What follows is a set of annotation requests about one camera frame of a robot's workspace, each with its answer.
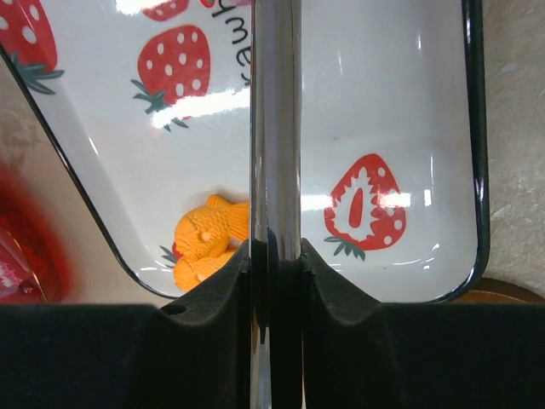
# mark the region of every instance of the beige tabletop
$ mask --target beige tabletop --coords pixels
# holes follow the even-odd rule
[[[485,0],[492,251],[486,275],[545,296],[545,2]],[[39,200],[71,266],[67,302],[167,300],[137,285],[110,251],[3,63],[0,160]]]

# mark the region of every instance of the orange fish toy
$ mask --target orange fish toy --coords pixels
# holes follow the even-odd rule
[[[250,204],[232,204],[212,194],[206,205],[186,213],[175,230],[175,247],[182,254],[174,267],[175,282],[190,291],[222,268],[250,231]]]

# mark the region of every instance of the black tray rim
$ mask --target black tray rim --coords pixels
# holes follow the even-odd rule
[[[442,297],[428,302],[447,302],[456,299],[467,291],[474,288],[477,281],[485,272],[486,265],[490,256],[491,237],[490,237],[490,198],[489,198],[489,177],[488,177],[488,150],[486,145],[486,101],[485,101],[485,53],[483,36],[483,6],[482,0],[462,0],[462,12],[465,39],[466,72],[468,82],[468,102],[469,102],[469,126],[473,162],[473,182],[475,186],[475,215],[477,221],[477,256],[473,269],[469,276],[453,291]],[[25,86],[20,74],[17,72],[14,64],[9,59],[3,46],[0,44],[0,55],[9,68],[12,76],[17,82],[23,96],[37,117],[53,148],[57,152],[60,160],[76,186],[83,202],[89,209],[91,216],[95,219],[104,239],[108,243],[110,250],[118,260],[119,264],[140,286],[151,293],[162,298],[174,300],[178,297],[163,294],[146,283],[142,282],[135,272],[129,267],[123,259],[115,241],[108,232],[106,225],[100,218],[90,196],[85,191],[83,184],[72,168],[68,157],[65,155],[60,143],[55,138],[53,130],[49,127],[47,120],[40,111],[32,94]]]

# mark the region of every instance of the tray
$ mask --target tray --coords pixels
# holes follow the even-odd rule
[[[381,301],[453,297],[486,263],[470,11],[303,0],[302,234]],[[149,290],[182,295],[176,223],[211,193],[248,198],[250,7],[3,0],[0,43],[119,261]]]

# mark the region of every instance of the metal rod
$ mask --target metal rod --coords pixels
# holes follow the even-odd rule
[[[250,403],[268,409],[301,398],[301,0],[254,0],[252,27]]]

